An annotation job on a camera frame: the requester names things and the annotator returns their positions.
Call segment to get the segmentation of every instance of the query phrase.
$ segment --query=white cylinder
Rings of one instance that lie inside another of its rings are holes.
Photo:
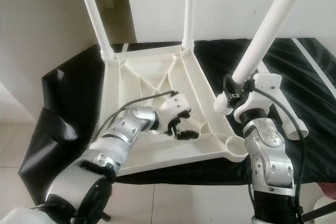
[[[111,48],[109,40],[107,38],[103,22],[101,21],[99,11],[96,5],[95,0],[84,0],[86,8],[88,10],[91,23],[94,28],[94,32],[96,33],[96,37],[98,39],[98,43],[100,46],[100,53],[103,59],[105,58],[114,58],[114,52]]]
[[[183,48],[194,48],[195,0],[185,0]]]
[[[244,81],[257,69],[286,20],[295,1],[296,0],[274,0],[251,44],[232,75],[233,80],[238,85],[243,85]]]

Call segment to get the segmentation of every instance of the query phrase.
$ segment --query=black cable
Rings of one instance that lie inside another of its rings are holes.
[[[248,186],[248,194],[250,196],[250,200],[251,200],[252,206],[255,209],[256,208],[256,204],[255,204],[254,199],[253,199],[251,184],[248,184],[247,186]]]
[[[104,122],[103,124],[100,126],[100,128],[97,130],[96,134],[94,135],[94,140],[97,139],[97,137],[99,136],[100,132],[102,131],[102,129],[105,127],[105,125],[107,124],[107,122],[109,120],[110,121],[110,124],[108,127],[111,126],[111,124],[115,121],[115,119],[117,118],[117,116],[120,114],[120,112],[124,111],[126,109],[127,106],[133,104],[133,103],[136,103],[136,102],[142,102],[142,101],[145,101],[145,100],[149,100],[149,99],[153,99],[153,98],[156,98],[156,97],[161,97],[163,95],[166,95],[166,94],[177,94],[176,91],[174,90],[170,90],[170,91],[167,91],[167,92],[164,92],[164,93],[161,93],[161,94],[155,94],[155,95],[151,95],[150,97],[143,97],[143,98],[139,98],[139,99],[135,99],[133,101],[130,101],[126,104],[124,104],[117,112],[113,113],[112,115],[110,115]]]
[[[295,205],[296,205],[296,210],[297,210],[297,216],[299,219],[300,224],[304,224],[303,218],[302,218],[302,213],[300,211],[300,191],[301,191],[301,184],[302,184],[302,176],[303,176],[303,170],[305,168],[305,161],[306,161],[306,141],[304,140],[305,138],[302,135],[302,132],[300,130],[300,127],[295,120],[295,118],[292,116],[292,114],[287,110],[287,108],[279,102],[276,98],[271,96],[270,94],[264,92],[263,90],[257,89],[256,87],[252,87],[252,90],[267,97],[270,99],[272,102],[274,102],[276,105],[278,105],[285,113],[286,115],[290,118],[292,121],[295,130],[297,131],[300,141],[302,142],[302,151],[301,151],[301,164],[300,164],[300,171],[299,171],[299,177],[296,185],[296,190],[295,190]]]

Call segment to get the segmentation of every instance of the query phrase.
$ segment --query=white floor tile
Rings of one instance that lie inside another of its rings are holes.
[[[303,184],[300,192],[300,205],[303,207],[303,213],[314,210],[315,203],[323,196],[322,189],[317,183]]]
[[[34,206],[17,168],[0,168],[0,219],[15,206]]]
[[[247,186],[155,185],[153,224],[251,222]]]
[[[112,196],[104,210],[111,216],[109,223],[150,224],[153,189],[154,185],[113,184]]]
[[[0,155],[0,167],[19,167],[35,124],[22,124]]]
[[[19,127],[19,123],[0,123],[0,154],[8,145]]]

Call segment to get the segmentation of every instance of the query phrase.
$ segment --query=hole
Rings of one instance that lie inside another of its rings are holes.
[[[245,155],[247,151],[245,149],[245,140],[238,136],[229,137],[226,140],[226,146],[230,152],[235,155]]]

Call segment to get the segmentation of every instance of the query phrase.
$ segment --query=black fabric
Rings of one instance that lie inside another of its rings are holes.
[[[45,107],[19,169],[35,204],[44,201],[56,175],[86,149],[98,120],[103,70],[95,45],[42,78]],[[75,134],[69,137],[71,130]]]
[[[234,71],[249,43],[247,39],[195,43],[195,55],[215,94],[223,91],[224,74]],[[129,50],[178,44],[129,44]],[[120,51],[122,45],[113,47]],[[303,182],[336,182],[334,97],[290,39],[277,39],[265,57],[265,64],[270,72],[282,75],[281,89],[310,131],[306,138]],[[45,108],[19,170],[35,203],[41,203],[52,179],[87,147],[98,119],[102,81],[103,62],[98,46],[87,49],[43,77]],[[270,116],[281,125],[274,108]],[[227,118],[236,134],[242,136],[241,125],[231,115]],[[65,129],[73,129],[76,137],[69,138]],[[286,140],[286,152],[298,171],[300,143]],[[122,176],[117,181],[241,185],[250,182],[250,162],[248,157],[241,163],[217,158]]]
[[[299,42],[305,47],[310,56],[323,70],[325,75],[336,85],[336,57],[315,38],[299,38]]]

